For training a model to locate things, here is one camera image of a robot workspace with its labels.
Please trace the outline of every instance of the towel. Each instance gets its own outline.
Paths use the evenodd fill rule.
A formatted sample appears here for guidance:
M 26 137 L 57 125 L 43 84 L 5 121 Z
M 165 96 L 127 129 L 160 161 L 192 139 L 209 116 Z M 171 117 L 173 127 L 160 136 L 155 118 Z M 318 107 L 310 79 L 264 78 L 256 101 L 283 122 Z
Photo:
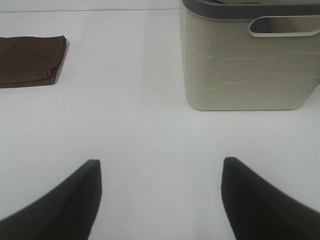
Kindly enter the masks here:
M 65 50 L 64 36 L 0 37 L 0 88 L 54 84 Z

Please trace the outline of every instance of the white floor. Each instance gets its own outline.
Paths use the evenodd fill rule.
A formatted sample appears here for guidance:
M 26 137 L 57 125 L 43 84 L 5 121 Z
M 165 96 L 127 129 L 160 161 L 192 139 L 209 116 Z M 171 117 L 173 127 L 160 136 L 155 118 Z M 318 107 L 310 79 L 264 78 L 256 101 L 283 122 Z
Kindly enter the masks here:
M 0 89 L 0 219 L 87 159 L 103 196 L 90 240 L 234 239 L 220 195 L 235 156 L 320 211 L 320 87 L 293 111 L 197 111 L 178 10 L 1 13 L 2 37 L 70 41 L 56 85 Z

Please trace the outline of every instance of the brown cloth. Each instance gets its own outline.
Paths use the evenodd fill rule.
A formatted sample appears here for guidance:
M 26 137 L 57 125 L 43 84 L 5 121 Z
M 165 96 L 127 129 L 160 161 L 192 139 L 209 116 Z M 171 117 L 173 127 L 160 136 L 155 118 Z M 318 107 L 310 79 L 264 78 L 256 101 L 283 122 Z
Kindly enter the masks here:
M 55 84 L 66 38 L 0 37 L 0 88 Z

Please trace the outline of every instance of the basket handle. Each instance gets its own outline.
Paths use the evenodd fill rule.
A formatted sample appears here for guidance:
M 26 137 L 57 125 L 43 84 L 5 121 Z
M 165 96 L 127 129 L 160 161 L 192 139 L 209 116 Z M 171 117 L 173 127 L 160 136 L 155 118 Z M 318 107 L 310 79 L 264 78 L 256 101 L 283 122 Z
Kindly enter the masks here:
M 262 16 L 248 26 L 254 37 L 307 37 L 320 33 L 320 16 Z

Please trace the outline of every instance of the white wall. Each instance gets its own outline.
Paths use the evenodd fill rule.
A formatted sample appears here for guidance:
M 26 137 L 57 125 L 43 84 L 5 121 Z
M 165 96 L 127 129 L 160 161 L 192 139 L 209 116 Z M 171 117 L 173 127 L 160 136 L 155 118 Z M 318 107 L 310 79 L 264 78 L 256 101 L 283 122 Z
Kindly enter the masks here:
M 0 11 L 177 9 L 178 0 L 1 0 Z

